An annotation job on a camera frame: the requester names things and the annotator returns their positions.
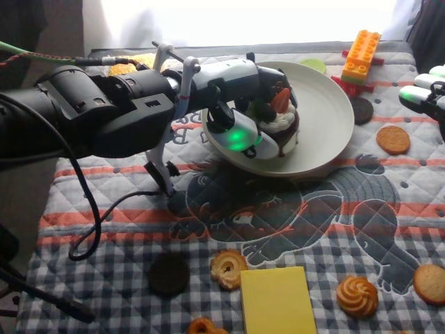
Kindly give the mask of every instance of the strawberry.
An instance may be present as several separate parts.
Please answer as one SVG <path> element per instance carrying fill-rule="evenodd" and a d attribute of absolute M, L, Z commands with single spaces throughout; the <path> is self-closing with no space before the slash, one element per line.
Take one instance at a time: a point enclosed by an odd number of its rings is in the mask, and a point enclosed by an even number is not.
<path fill-rule="evenodd" d="M 273 98 L 270 105 L 277 113 L 286 113 L 289 108 L 290 97 L 291 91 L 289 88 L 285 88 Z"/>

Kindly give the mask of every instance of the dark curtain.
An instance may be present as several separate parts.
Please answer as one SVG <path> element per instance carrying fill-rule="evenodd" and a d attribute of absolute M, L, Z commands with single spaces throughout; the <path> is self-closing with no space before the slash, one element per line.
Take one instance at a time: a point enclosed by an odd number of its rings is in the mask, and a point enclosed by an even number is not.
<path fill-rule="evenodd" d="M 408 39 L 419 73 L 445 64 L 445 1 L 425 0 Z"/>
<path fill-rule="evenodd" d="M 27 51 L 35 51 L 47 22 L 42 0 L 0 0 L 0 40 Z M 11 57 L 0 51 L 0 62 Z M 0 90 L 19 88 L 30 60 L 20 58 L 0 67 Z"/>

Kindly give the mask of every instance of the green cable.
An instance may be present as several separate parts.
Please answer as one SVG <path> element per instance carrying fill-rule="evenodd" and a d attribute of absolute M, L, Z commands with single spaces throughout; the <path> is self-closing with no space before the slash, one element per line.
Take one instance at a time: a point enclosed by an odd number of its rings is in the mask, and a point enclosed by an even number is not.
<path fill-rule="evenodd" d="M 46 56 L 39 56 L 38 54 L 34 54 L 32 52 L 20 49 L 19 47 L 14 47 L 5 42 L 0 41 L 0 50 L 10 52 L 11 54 L 29 54 L 28 57 L 32 59 L 36 59 L 39 61 L 47 61 L 50 63 L 58 63 L 65 65 L 74 65 L 74 59 L 59 59 L 59 58 L 50 58 Z"/>

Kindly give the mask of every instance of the quilted fabric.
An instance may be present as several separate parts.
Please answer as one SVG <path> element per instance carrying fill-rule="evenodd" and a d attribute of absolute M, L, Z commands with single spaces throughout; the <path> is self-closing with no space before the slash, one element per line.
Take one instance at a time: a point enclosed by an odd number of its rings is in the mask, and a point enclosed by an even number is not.
<path fill-rule="evenodd" d="M 177 194 L 131 198 L 102 224 L 97 252 L 68 260 L 70 243 L 92 225 L 92 214 L 69 162 L 61 159 L 40 221 L 28 283 L 86 304 L 90 325 L 23 294 L 18 333 L 185 333 L 208 317 L 233 334 L 243 331 L 239 291 L 223 292 L 209 275 L 211 258 L 236 248 L 251 269 L 304 266 L 319 333 L 443 333 L 445 310 L 425 304 L 412 275 L 421 264 L 445 266 L 445 145 L 438 125 L 401 106 L 400 86 L 416 73 L 408 53 L 377 53 L 370 123 L 355 126 L 348 147 L 319 180 L 266 179 L 221 161 L 203 134 L 200 113 L 175 123 L 165 149 L 181 171 Z M 328 75 L 341 73 L 341 54 L 257 54 L 257 61 L 318 58 Z M 397 125 L 411 137 L 403 156 L 390 157 L 375 142 L 377 131 Z M 145 155 L 80 160 L 104 212 L 130 191 L 155 190 Z M 190 264 L 190 285 L 165 300 L 149 292 L 147 271 L 166 251 Z M 366 320 L 346 316 L 335 289 L 346 275 L 366 276 L 377 288 L 378 310 Z"/>

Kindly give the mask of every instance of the orange building block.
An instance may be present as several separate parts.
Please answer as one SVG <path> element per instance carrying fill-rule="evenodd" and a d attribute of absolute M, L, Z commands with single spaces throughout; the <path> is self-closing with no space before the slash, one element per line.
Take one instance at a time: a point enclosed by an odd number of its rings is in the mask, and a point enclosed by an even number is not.
<path fill-rule="evenodd" d="M 341 78 L 349 77 L 362 81 L 366 80 L 379 41 L 379 33 L 370 33 L 366 30 L 359 31 L 354 44 L 350 48 Z"/>

